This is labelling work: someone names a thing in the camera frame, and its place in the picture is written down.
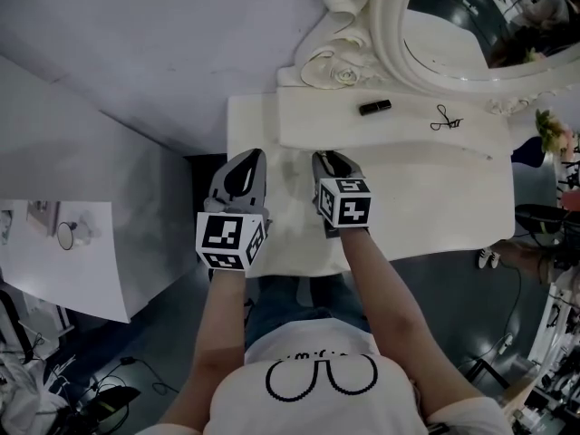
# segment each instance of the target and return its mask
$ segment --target printed picture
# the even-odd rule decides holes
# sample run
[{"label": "printed picture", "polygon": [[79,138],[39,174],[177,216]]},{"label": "printed picture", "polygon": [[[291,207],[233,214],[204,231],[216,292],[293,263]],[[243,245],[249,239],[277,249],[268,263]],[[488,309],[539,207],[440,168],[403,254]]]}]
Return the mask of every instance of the printed picture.
[{"label": "printed picture", "polygon": [[12,211],[3,209],[0,211],[0,237],[2,238],[2,245],[7,245],[8,243],[10,226],[12,226]]}]

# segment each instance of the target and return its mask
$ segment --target ornate mirror frame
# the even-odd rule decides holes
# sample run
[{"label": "ornate mirror frame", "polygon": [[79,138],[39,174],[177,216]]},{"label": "ornate mirror frame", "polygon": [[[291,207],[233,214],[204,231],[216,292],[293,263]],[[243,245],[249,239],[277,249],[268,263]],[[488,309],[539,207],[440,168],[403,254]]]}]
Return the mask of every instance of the ornate mirror frame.
[{"label": "ornate mirror frame", "polygon": [[580,82],[580,44],[538,62],[487,72],[443,65],[432,69],[413,57],[404,42],[408,4],[409,0],[371,0],[370,27],[374,50],[387,73],[415,91],[489,98],[536,94]]},{"label": "ornate mirror frame", "polygon": [[278,71],[278,85],[414,92],[487,102],[489,111],[509,115],[542,92],[580,82],[580,44],[538,62],[486,72],[429,66],[405,43],[409,0],[323,1],[328,13],[298,46],[295,66]]}]

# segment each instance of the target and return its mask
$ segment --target white t-shirt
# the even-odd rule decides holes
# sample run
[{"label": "white t-shirt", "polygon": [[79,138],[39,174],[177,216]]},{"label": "white t-shirt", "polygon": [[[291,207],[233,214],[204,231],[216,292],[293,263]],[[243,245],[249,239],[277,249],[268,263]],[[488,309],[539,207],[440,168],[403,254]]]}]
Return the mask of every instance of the white t-shirt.
[{"label": "white t-shirt", "polygon": [[[257,340],[220,383],[204,435],[511,434],[490,398],[460,401],[423,421],[403,369],[372,336],[337,319],[285,324]],[[195,435],[176,425],[140,435]]]}]

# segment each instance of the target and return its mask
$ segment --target flower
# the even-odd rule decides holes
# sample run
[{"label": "flower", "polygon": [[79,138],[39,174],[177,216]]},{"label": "flower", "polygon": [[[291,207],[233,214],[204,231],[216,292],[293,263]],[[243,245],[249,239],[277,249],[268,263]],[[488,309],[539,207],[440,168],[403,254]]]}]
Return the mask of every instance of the flower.
[{"label": "flower", "polygon": [[544,59],[546,59],[546,56],[543,53],[537,52],[535,48],[532,48],[531,50],[526,50],[526,56],[524,56],[524,63],[539,62]]},{"label": "flower", "polygon": [[359,81],[360,70],[356,66],[344,67],[341,71],[333,71],[333,77],[343,85],[355,85]]},{"label": "flower", "polygon": [[550,110],[536,110],[536,128],[544,152],[560,153],[566,161],[574,160],[574,133]]}]

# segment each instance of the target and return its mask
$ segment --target marker cube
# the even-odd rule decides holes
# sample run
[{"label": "marker cube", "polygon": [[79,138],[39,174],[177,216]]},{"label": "marker cube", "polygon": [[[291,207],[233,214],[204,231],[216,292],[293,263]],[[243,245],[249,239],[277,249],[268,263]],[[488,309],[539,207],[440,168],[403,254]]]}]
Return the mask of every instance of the marker cube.
[{"label": "marker cube", "polygon": [[264,240],[261,215],[198,213],[196,251],[211,269],[247,271]]},{"label": "marker cube", "polygon": [[333,227],[368,227],[372,194],[366,179],[320,179],[318,210]]}]

